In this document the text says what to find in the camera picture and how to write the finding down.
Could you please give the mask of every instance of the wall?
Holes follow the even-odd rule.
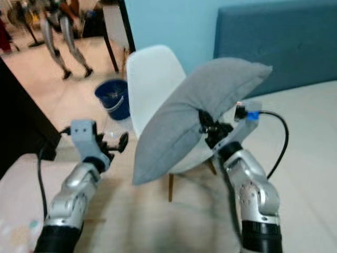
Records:
[[[213,58],[217,10],[291,0],[125,0],[136,49],[168,45],[187,72]]]

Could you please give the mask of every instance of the gray pillow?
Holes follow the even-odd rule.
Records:
[[[270,66],[236,58],[219,58],[197,68],[146,125],[136,148],[132,183],[161,177],[194,148],[201,138],[198,109],[219,119],[271,72]]]

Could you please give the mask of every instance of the blue bucket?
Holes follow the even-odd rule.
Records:
[[[124,80],[109,80],[100,84],[95,90],[95,95],[112,119],[123,120],[130,116],[127,82]]]

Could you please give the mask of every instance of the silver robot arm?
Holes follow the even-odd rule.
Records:
[[[241,147],[242,141],[258,126],[260,103],[237,106],[234,129],[229,124],[213,122],[205,111],[199,111],[201,132],[221,161],[222,173],[229,178],[239,202],[241,213],[241,253],[281,253],[280,198],[264,169],[248,150]]]
[[[66,130],[81,155],[81,161],[62,183],[54,197],[34,252],[73,252],[80,238],[88,205],[97,191],[101,173],[109,169],[114,158],[109,151],[123,152],[127,133],[117,147],[108,147],[97,135],[92,120],[75,120]]]

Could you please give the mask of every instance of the fabric surface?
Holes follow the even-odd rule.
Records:
[[[133,184],[159,178],[193,149],[201,138],[198,109],[218,119],[271,71],[263,64],[235,58],[212,60],[197,68],[159,108],[140,136]]]
[[[292,0],[219,9],[214,58],[274,71],[247,97],[337,79],[337,1]]]

